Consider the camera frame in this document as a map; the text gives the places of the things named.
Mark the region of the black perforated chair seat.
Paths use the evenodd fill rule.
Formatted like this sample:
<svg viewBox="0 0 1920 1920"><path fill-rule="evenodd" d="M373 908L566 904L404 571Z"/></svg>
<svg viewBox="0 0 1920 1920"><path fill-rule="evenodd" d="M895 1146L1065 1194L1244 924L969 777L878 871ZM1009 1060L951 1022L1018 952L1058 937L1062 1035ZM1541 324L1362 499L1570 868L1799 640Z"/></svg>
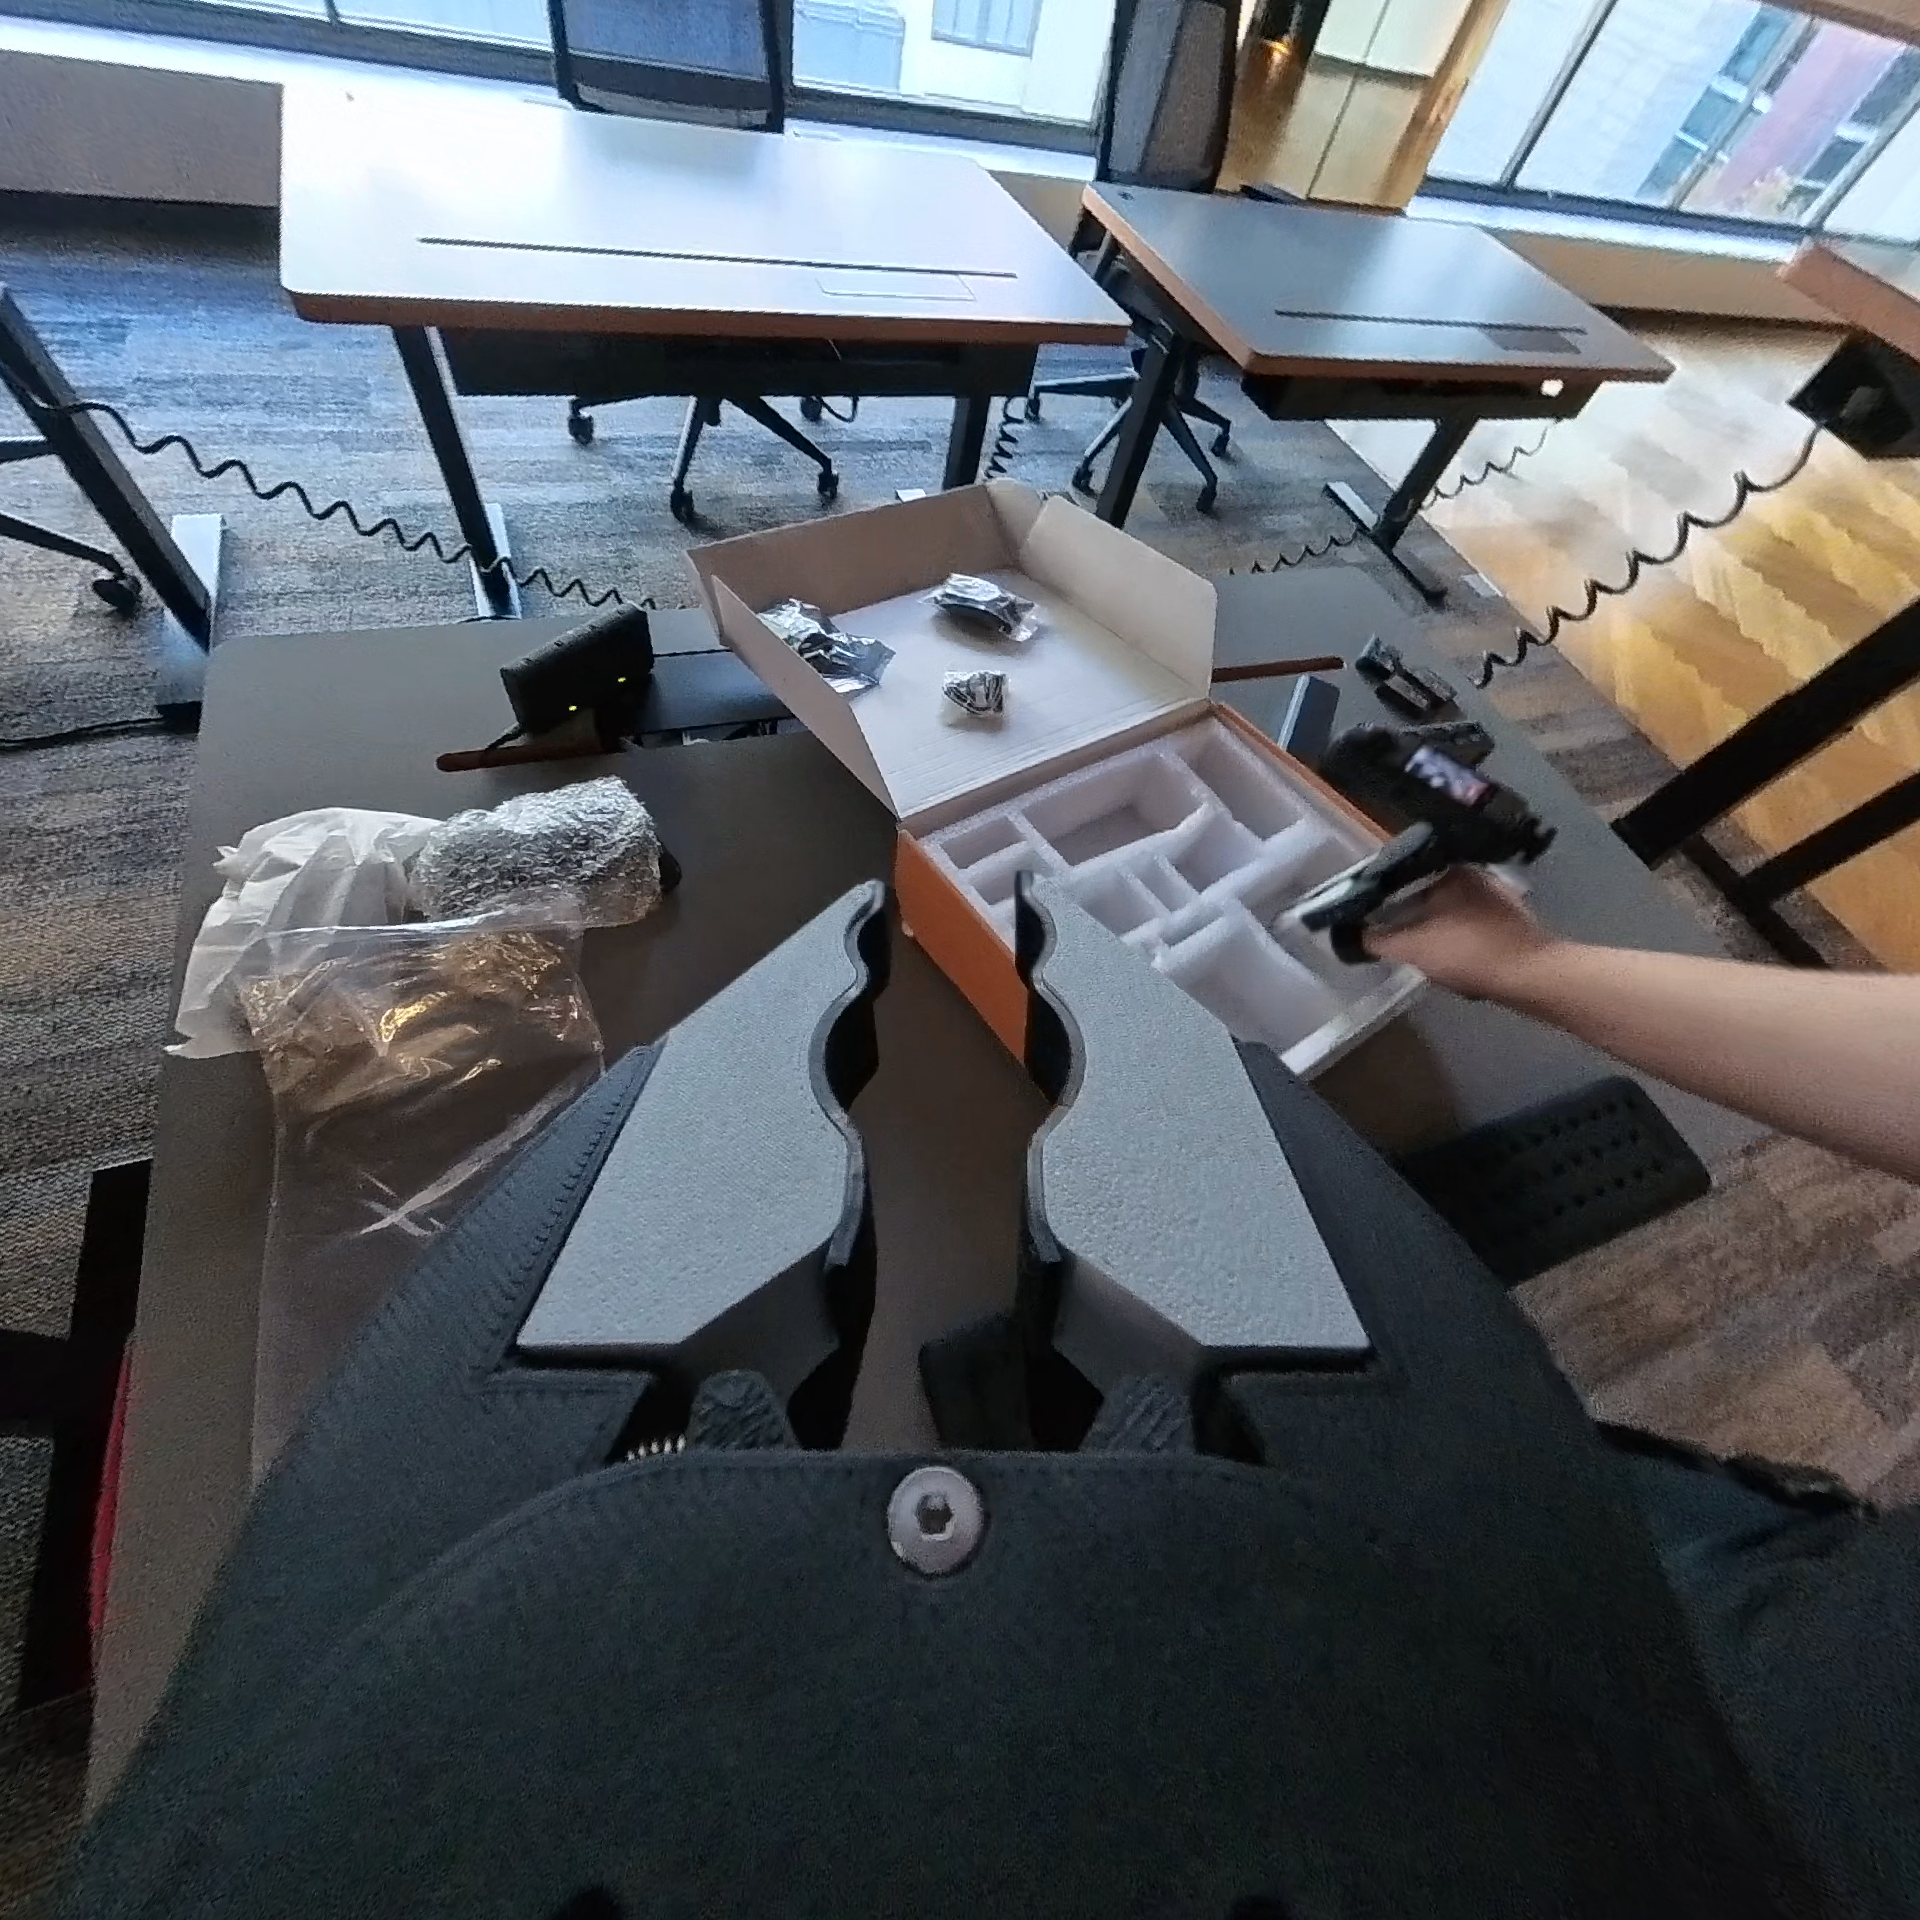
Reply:
<svg viewBox="0 0 1920 1920"><path fill-rule="evenodd" d="M1712 1188L1688 1142L1621 1074L1409 1152L1398 1172L1506 1288Z"/></svg>

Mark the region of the black folding table leg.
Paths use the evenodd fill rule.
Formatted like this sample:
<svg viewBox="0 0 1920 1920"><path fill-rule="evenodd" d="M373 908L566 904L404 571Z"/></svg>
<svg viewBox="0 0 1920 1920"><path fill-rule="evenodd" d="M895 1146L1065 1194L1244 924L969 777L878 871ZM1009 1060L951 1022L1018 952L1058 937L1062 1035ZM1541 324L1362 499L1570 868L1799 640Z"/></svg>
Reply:
<svg viewBox="0 0 1920 1920"><path fill-rule="evenodd" d="M116 615L157 606L156 715L169 731L194 731L217 638L224 519L157 514L12 294L2 294L2 383L30 426L24 436L2 442L2 466L57 465L110 543L97 547L14 514L2 518L2 539L86 566L93 594Z"/></svg>

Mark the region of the black and red chair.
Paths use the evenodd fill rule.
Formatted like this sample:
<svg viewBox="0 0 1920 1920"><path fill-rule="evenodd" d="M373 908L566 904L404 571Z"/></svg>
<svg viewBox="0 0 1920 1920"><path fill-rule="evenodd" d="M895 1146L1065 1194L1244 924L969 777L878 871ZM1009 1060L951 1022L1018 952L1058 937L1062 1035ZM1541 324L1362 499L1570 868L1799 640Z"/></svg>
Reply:
<svg viewBox="0 0 1920 1920"><path fill-rule="evenodd" d="M2 1334L2 1432L53 1446L15 1708L90 1689L105 1632L153 1162L89 1176L79 1265L61 1338Z"/></svg>

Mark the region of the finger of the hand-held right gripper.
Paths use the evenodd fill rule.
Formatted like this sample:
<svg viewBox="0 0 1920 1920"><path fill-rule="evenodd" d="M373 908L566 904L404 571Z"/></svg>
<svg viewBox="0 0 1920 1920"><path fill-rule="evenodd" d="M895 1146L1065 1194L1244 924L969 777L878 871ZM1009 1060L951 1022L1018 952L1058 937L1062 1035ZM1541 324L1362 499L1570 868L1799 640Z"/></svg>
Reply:
<svg viewBox="0 0 1920 1920"><path fill-rule="evenodd" d="M1416 914L1448 871L1378 875L1342 871L1309 892L1309 935L1327 947L1366 947L1370 929L1391 929Z"/></svg>
<svg viewBox="0 0 1920 1920"><path fill-rule="evenodd" d="M1378 852L1309 890L1289 911L1301 927L1359 927L1444 868L1438 836L1393 836Z"/></svg>

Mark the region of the person's right hand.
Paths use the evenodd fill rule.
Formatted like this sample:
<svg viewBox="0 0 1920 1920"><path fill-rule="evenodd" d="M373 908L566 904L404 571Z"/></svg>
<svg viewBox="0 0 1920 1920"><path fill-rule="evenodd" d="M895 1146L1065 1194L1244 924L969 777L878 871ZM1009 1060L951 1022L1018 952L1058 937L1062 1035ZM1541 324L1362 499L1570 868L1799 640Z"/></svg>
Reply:
<svg viewBox="0 0 1920 1920"><path fill-rule="evenodd" d="M1506 882L1453 868L1412 919L1370 929L1365 953L1455 996L1517 1007L1564 948Z"/></svg>

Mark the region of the person's black clothing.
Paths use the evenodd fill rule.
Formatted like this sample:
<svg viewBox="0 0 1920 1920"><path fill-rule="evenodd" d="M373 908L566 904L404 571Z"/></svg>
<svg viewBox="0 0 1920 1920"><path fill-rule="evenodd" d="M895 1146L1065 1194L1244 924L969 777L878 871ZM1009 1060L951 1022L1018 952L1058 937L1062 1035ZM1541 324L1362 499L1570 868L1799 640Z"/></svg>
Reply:
<svg viewBox="0 0 1920 1920"><path fill-rule="evenodd" d="M1848 1915L1917 1915L1917 1510L1605 1425L1749 1768Z"/></svg>

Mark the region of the orange box with foam insert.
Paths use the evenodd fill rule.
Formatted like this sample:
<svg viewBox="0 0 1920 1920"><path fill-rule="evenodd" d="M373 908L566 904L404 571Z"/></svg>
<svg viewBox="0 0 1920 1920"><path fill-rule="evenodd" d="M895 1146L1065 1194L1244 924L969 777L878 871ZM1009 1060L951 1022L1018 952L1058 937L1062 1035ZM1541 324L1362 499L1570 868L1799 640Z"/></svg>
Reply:
<svg viewBox="0 0 1920 1920"><path fill-rule="evenodd" d="M1289 911L1382 844L1316 774L1213 705L1215 591L1060 496L941 491L690 550L725 646L895 824L902 929L1015 1057L1017 879L1049 875L1236 1040L1316 1078L1424 995L1412 967L1342 966ZM951 571L1028 596L1040 631L992 640L928 603ZM844 698L760 622L786 596L886 643ZM1007 675L984 728L953 671Z"/></svg>

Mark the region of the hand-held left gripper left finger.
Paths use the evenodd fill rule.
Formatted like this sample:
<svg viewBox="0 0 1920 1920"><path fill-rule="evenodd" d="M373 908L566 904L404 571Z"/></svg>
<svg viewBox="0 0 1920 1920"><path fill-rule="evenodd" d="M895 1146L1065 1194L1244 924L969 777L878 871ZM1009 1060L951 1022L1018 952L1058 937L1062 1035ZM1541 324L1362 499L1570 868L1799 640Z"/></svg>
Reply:
<svg viewBox="0 0 1920 1920"><path fill-rule="evenodd" d="M853 1375L872 1320L865 1152L884 886L833 898L656 1046L516 1348L664 1375Z"/></svg>

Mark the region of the small black blocks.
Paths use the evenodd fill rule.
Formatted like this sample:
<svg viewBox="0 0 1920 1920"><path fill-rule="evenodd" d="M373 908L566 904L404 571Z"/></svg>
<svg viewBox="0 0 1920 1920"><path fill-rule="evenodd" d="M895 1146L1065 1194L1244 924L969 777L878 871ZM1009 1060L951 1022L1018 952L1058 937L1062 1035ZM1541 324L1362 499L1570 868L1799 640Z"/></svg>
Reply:
<svg viewBox="0 0 1920 1920"><path fill-rule="evenodd" d="M1373 635L1356 657L1353 671L1393 713L1428 724L1455 713L1455 688L1428 667L1409 660L1401 648Z"/></svg>

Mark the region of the wooden edged background desk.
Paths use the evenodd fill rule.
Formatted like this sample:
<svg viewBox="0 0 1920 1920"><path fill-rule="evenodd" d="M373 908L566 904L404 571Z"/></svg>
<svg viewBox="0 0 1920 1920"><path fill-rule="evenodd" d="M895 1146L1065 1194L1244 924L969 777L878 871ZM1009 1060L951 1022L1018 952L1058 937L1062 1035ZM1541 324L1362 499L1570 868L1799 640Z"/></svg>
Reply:
<svg viewBox="0 0 1920 1920"><path fill-rule="evenodd" d="M1153 323L1095 514L1127 521L1189 351L1223 355L1271 420L1426 420L1382 508L1326 494L1428 606L1447 588L1401 556L1477 424L1574 419L1608 383L1670 363L1488 231L1244 195L1090 183L1082 212L1146 290Z"/></svg>
<svg viewBox="0 0 1920 1920"><path fill-rule="evenodd" d="M1912 458L1914 249L1813 241L1785 264L1782 280L1844 324L1839 347L1792 399L1792 408L1864 460ZM1917 606L1908 603L1616 818L1616 836L1647 868L1681 857L1770 956L1789 967L1822 969L1824 959L1781 914L1778 902L1912 827L1917 776L1885 787L1750 871L1732 867L1706 842L1706 830L1908 692L1914 680Z"/></svg>
<svg viewBox="0 0 1920 1920"><path fill-rule="evenodd" d="M516 617L454 395L948 399L943 489L1052 346L1120 307L969 158L562 103L288 87L279 282L392 336L481 617Z"/></svg>

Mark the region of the black swivel office chair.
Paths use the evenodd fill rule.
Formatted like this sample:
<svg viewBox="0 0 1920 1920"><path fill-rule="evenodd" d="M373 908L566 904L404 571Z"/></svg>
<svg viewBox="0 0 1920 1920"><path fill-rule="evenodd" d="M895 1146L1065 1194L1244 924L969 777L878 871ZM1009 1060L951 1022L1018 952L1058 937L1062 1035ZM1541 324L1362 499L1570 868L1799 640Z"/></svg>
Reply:
<svg viewBox="0 0 1920 1920"><path fill-rule="evenodd" d="M764 2L546 2L556 87L577 113L668 119L695 126L784 131L784 64L776 6ZM636 393L589 390L566 403L566 433L589 446L592 408ZM668 508L695 521L687 472L709 426L725 408L773 433L817 470L825 503L839 473L792 424L753 395L690 399L682 416Z"/></svg>
<svg viewBox="0 0 1920 1920"><path fill-rule="evenodd" d="M1112 57L1095 146L1095 183L1209 195L1226 153L1239 9L1225 2L1129 2L1114 7ZM1040 419L1047 395L1095 399L1110 419L1071 470L1076 489L1092 489L1092 466L1114 442L1132 403L1146 339L1167 328L1157 298L1141 286L1110 231L1082 210L1069 255L1132 323L1129 369L1100 376L1040 378L1024 399L1024 419Z"/></svg>

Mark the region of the clear bag with dark contents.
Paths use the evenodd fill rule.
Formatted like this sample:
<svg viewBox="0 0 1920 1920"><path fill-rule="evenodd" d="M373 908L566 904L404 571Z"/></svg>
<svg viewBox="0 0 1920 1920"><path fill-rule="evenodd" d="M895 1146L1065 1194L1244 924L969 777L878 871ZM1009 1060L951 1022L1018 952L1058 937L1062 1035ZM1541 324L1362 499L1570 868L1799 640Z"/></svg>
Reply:
<svg viewBox="0 0 1920 1920"><path fill-rule="evenodd" d="M233 999L272 1098L273 1259L406 1257L598 1080L584 930L581 895L537 888L252 952Z"/></svg>

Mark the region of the dark grey desk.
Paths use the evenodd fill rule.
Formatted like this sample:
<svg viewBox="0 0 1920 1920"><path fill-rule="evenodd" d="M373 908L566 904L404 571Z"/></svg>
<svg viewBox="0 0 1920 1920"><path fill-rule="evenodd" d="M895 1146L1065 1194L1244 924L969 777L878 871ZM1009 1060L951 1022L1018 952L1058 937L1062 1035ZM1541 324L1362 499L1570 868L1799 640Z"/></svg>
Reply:
<svg viewBox="0 0 1920 1920"><path fill-rule="evenodd" d="M586 943L607 1055L650 1040L856 880L895 827L812 736L629 756L682 867L672 904ZM929 1439L918 1347L1015 1299L1024 1142L1040 1098L962 995L895 935L879 1065L855 1105L878 1224L878 1311L853 1440ZM1608 1073L1593 1048L1424 996L1316 1086L1397 1158ZM246 1057L164 1060L86 1811L133 1756L252 1486L272 1113Z"/></svg>
<svg viewBox="0 0 1920 1920"><path fill-rule="evenodd" d="M695 608L648 615L656 671L637 711L642 731L685 735L784 722L786 707L720 643ZM204 722L239 715L244 728L320 744L373 739L394 722L399 744L429 759L503 736L512 710L500 665L564 638L583 615L456 620L431 630L256 635L209 657ZM1215 582L1215 667L1340 657L1350 664L1382 640L1453 678L1398 599L1362 568L1287 568Z"/></svg>

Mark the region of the person's right forearm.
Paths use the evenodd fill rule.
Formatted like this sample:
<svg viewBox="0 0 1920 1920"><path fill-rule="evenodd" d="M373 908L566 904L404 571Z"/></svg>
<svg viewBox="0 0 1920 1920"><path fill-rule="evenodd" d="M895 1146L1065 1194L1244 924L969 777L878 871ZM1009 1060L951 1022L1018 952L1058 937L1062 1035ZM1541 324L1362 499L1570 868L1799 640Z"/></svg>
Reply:
<svg viewBox="0 0 1920 1920"><path fill-rule="evenodd" d="M1778 1135L1917 1179L1914 977L1543 939L1477 967L1469 993Z"/></svg>

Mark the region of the bubble wrapped bundle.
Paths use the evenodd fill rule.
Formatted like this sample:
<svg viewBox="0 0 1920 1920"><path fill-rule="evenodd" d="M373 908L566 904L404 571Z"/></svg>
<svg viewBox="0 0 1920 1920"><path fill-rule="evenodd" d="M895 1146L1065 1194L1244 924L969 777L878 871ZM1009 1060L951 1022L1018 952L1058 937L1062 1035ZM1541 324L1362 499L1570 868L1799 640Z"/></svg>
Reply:
<svg viewBox="0 0 1920 1920"><path fill-rule="evenodd" d="M648 808L604 776L445 818L422 839L408 888L428 921L566 896L583 929L622 929L681 888L681 865Z"/></svg>

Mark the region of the white plastic bag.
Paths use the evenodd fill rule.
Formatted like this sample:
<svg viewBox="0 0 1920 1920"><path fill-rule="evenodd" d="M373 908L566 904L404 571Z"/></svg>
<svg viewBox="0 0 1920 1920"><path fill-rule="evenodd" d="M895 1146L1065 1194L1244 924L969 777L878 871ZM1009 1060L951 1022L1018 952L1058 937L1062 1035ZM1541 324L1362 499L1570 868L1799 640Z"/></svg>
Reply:
<svg viewBox="0 0 1920 1920"><path fill-rule="evenodd" d="M410 868L439 827L410 812L311 808L261 824L221 849L213 862L218 892L182 963L166 1055L207 1060L252 1050L236 982L272 935L406 921Z"/></svg>

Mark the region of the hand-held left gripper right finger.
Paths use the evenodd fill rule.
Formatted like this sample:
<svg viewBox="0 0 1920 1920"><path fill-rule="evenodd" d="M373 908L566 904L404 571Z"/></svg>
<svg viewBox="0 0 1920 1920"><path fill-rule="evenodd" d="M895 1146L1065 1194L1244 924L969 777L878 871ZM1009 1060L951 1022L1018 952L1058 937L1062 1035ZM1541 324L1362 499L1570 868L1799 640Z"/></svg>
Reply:
<svg viewBox="0 0 1920 1920"><path fill-rule="evenodd" d="M1022 1315L1082 1379L1350 1371L1370 1359L1240 1048L1060 880L1015 882Z"/></svg>

